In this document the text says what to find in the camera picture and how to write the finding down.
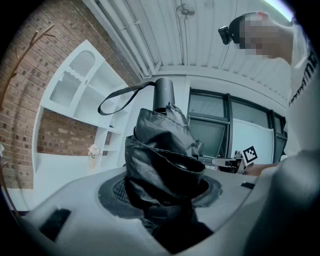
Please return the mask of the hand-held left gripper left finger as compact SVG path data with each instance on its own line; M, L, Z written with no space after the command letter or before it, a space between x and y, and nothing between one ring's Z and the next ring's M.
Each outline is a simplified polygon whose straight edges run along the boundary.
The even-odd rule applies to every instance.
M168 256L138 218L112 215L99 200L100 186L125 172L118 167L61 187L25 217L39 229L56 209L70 211L54 246L71 256Z

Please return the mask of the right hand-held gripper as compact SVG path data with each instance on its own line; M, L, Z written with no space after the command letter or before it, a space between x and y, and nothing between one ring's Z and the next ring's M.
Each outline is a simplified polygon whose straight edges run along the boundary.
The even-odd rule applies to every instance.
M244 150L236 150L233 158L213 158L214 166L227 167L227 172L233 174L245 174L246 168L258 158L254 146Z

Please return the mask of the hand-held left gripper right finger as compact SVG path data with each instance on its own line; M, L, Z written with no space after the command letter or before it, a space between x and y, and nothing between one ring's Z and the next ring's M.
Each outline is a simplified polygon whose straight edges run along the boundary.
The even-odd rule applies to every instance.
M258 177L214 169L206 169L204 174L221 183L222 194L211 206L196 208L195 212L200 222L216 232L249 195L251 189L243 187L241 184L244 182L255 184Z

